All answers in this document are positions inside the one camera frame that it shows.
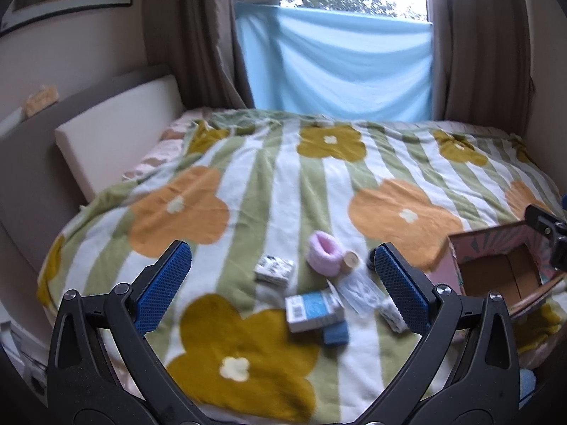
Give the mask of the light blue window cloth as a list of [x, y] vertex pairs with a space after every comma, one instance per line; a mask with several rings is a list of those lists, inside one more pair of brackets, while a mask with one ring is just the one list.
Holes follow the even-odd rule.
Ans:
[[432, 24], [355, 12], [235, 5], [257, 108], [344, 120], [432, 118]]

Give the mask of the floral striped blanket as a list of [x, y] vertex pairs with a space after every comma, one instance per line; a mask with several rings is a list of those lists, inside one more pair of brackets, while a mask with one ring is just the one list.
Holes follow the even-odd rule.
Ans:
[[[490, 127], [193, 116], [182, 154], [101, 192], [62, 229], [38, 299], [55, 313], [69, 289], [105, 294], [183, 240], [191, 270], [147, 337], [183, 392], [225, 421], [347, 422], [419, 338], [355, 312], [344, 348], [291, 334], [285, 298], [327, 283], [305, 261], [309, 236], [325, 231], [359, 256], [389, 242], [426, 271], [448, 235], [517, 221], [531, 203], [561, 213], [521, 139]], [[286, 287], [255, 279], [264, 254], [294, 262]]]

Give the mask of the white and blue box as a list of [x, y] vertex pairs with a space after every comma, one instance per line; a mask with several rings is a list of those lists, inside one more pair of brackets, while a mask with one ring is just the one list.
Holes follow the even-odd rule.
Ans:
[[344, 306], [331, 288], [285, 298], [285, 319], [291, 333], [321, 329], [344, 318]]

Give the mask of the brown right curtain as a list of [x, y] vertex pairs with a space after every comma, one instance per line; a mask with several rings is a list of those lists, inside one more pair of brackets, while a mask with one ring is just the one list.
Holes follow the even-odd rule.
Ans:
[[525, 133], [532, 104], [526, 0], [427, 0], [432, 117]]

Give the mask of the beige headboard cushion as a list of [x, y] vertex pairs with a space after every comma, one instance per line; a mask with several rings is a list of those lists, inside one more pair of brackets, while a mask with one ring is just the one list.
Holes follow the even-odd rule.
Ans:
[[177, 81], [166, 75], [96, 104], [57, 127], [56, 144], [85, 199], [91, 202], [118, 183], [183, 111]]

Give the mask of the pink cardboard box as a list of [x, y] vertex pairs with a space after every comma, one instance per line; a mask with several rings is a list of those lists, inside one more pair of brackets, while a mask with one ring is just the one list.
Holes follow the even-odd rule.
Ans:
[[565, 276], [552, 265], [550, 240], [525, 222], [449, 236], [429, 273], [459, 295], [499, 293], [513, 319], [543, 304]]

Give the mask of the clear floss pick case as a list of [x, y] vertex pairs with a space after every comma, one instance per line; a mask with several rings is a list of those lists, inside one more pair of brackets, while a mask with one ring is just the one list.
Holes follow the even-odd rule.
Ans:
[[332, 279], [341, 298], [358, 314], [368, 315], [377, 311], [386, 295], [365, 273], [354, 270]]

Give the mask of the white patterned small box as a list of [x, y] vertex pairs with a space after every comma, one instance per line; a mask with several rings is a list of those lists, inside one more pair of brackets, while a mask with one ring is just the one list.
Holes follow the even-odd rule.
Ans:
[[254, 268], [255, 279], [276, 286], [286, 287], [295, 270], [293, 261], [264, 254]]

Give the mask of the pink fluffy sock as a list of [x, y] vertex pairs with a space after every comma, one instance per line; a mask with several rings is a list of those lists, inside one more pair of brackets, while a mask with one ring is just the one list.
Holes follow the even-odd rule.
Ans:
[[335, 277], [341, 270], [343, 249], [334, 236], [316, 230], [309, 236], [309, 247], [305, 260], [317, 273]]

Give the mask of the small round wooden container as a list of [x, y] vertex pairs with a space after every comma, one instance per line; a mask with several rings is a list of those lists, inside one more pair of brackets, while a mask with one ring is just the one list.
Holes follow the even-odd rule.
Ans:
[[359, 266], [359, 256], [352, 250], [346, 251], [341, 259], [340, 272], [349, 274]]

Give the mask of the small dark blue box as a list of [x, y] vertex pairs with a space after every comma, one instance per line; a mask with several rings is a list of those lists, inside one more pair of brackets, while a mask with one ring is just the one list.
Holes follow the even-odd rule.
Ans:
[[349, 343], [350, 334], [347, 321], [340, 321], [322, 329], [322, 341], [326, 347], [339, 347]]

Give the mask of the white patterned pouch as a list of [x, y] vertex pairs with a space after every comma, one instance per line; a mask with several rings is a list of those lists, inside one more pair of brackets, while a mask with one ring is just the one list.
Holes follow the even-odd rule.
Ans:
[[380, 302], [378, 312], [393, 332], [401, 334], [409, 330], [408, 325], [390, 296]]

